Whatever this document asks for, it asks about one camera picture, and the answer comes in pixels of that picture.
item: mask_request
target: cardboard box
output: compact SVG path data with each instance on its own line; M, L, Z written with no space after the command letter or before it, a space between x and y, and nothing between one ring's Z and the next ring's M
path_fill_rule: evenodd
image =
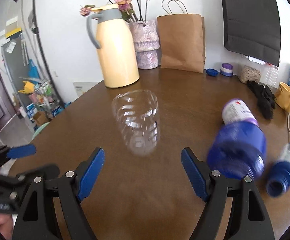
M38 111L34 116L33 119L38 127L42 126L44 123L49 122L49 119L46 117L45 112Z

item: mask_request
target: wooden table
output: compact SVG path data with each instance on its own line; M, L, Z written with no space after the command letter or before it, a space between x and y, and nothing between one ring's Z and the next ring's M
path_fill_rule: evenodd
M158 99L160 141L146 156L131 153L112 114L112 100L120 93L151 90ZM99 240L188 240L204 208L181 164L180 153L191 147L205 160L222 126L221 111L232 98L245 101L267 138L264 176L257 182L272 221L276 239L290 225L290 190L270 198L264 178L288 142L286 114L277 107L274 119L265 120L257 100L236 76L217 78L171 69L140 70L140 80L108 89L99 83L57 116L33 143L34 156L19 159L16 174L46 163L57 163L61 174L86 160L95 147L105 150L106 161L89 198L82 202L85 215ZM223 239L231 199L227 199L217 239ZM59 200L55 201L63 238L69 239Z

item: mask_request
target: textured vase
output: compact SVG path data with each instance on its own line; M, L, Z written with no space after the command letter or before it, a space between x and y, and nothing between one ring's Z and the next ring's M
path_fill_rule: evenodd
M137 52L136 59L137 66L140 69L152 69L158 67L158 56L156 50Z
M152 69L158 67L156 49L159 48L159 40L154 20L138 21L129 24L133 35L134 47L137 52L137 65L140 69Z

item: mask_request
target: human hand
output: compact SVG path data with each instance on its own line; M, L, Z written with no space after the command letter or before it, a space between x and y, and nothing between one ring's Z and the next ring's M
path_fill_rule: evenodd
M0 214L0 233L4 238L11 239L13 231L13 220L9 214Z

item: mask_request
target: light stand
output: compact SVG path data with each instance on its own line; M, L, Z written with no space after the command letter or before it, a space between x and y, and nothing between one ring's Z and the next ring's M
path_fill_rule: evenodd
M58 90L55 86L55 83L53 81L53 78L50 74L50 70L49 70L49 67L48 67L48 64L47 64L47 61L46 61L46 57L44 55L44 52L43 52L43 48L42 48L42 44L41 44L41 39L40 39L40 35L39 35L39 29L38 29L38 25L37 25L37 18L36 18L36 2L35 0L32 0L32 6L33 6L33 10L32 10L32 13L33 13L33 24L34 24L34 28L32 29L33 33L36 35L37 37L37 41L38 41L38 47L39 47L39 51L40 51L40 54L41 54L41 57L43 59L43 64L45 66L45 69L47 71L47 74L48 74L48 78L50 80L50 83L52 84L53 88L54 88L54 91L55 91L55 94L57 96L57 98L59 99L59 105L65 109L65 103L64 101L62 100L62 98L60 97L59 93L58 93Z

